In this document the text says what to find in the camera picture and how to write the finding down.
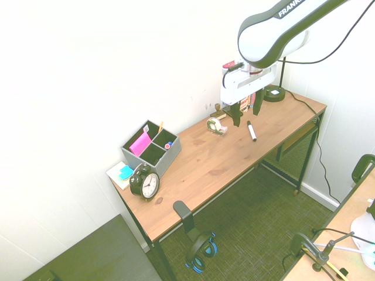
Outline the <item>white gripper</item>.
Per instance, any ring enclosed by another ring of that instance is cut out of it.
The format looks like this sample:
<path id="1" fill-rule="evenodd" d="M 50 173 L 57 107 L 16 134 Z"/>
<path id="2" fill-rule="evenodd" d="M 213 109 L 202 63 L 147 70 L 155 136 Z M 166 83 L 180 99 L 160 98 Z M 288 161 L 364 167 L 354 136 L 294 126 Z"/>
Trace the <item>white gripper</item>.
<path id="1" fill-rule="evenodd" d="M 240 126 L 241 100 L 255 93 L 253 114 L 257 116 L 264 100 L 264 87 L 275 80 L 277 63 L 267 68 L 256 68 L 248 63 L 226 63 L 222 68 L 220 99 L 230 106 L 233 125 Z"/>

